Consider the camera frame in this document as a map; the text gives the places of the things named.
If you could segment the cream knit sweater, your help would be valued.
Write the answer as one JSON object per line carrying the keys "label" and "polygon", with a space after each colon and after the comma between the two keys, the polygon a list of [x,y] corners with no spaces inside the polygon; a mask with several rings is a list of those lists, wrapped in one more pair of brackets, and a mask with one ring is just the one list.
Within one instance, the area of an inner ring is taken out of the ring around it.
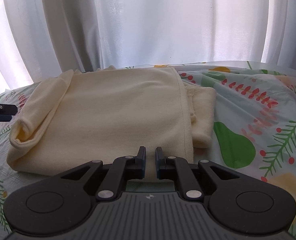
{"label": "cream knit sweater", "polygon": [[42,81],[11,127],[7,163],[53,176],[92,160],[105,164],[143,146],[145,181],[156,181],[155,150],[194,159],[208,148],[216,92],[166,68],[69,70]]}

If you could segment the white sheer curtain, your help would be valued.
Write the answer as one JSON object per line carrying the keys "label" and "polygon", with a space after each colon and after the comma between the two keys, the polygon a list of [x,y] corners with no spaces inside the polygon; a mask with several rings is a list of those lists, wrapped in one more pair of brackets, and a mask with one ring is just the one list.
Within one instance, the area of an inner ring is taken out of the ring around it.
{"label": "white sheer curtain", "polygon": [[69,69],[219,61],[296,70],[296,0],[0,0],[0,93]]}

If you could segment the floral fruit print bedsheet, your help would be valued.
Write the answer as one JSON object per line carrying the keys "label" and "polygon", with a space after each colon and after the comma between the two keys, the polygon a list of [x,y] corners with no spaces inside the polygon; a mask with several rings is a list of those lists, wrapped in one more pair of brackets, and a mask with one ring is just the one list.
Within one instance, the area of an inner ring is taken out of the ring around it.
{"label": "floral fruit print bedsheet", "polygon": [[[255,62],[169,65],[182,80],[216,90],[212,145],[206,158],[288,190],[296,200],[296,71]],[[42,176],[6,163],[11,122],[0,122],[0,239],[11,230],[3,214],[9,193]],[[296,238],[296,218],[289,230]]]}

